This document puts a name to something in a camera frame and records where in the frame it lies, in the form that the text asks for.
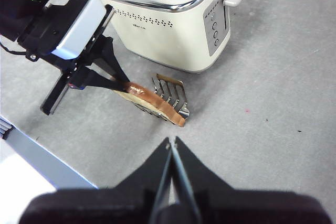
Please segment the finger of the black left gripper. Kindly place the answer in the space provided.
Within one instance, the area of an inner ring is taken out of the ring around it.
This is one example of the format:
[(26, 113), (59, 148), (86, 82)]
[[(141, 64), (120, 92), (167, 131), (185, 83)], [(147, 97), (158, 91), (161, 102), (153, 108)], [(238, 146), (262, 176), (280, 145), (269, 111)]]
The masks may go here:
[(107, 79), (94, 70), (81, 68), (78, 71), (78, 89), (83, 90), (86, 87), (99, 87), (124, 92), (124, 84), (129, 81), (128, 77), (122, 71), (114, 78), (115, 80)]
[(88, 43), (88, 55), (89, 62), (94, 63), (104, 73), (107, 73), (111, 80), (115, 80), (114, 77), (123, 71), (114, 55), (112, 37), (99, 36)]

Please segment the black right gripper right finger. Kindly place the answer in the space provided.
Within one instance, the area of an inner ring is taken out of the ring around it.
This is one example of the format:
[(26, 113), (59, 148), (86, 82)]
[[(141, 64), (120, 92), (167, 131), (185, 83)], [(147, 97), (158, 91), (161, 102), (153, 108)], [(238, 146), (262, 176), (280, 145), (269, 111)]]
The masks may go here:
[(322, 204), (292, 191), (237, 189), (176, 137), (171, 145), (177, 176), (202, 223), (331, 223)]

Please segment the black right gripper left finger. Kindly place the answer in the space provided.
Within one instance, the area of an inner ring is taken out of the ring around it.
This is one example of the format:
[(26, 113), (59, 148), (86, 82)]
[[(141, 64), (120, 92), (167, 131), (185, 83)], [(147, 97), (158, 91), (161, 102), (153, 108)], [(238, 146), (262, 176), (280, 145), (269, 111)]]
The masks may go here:
[(146, 223), (169, 156), (165, 138), (145, 162), (108, 188), (67, 188), (30, 201), (20, 223)]

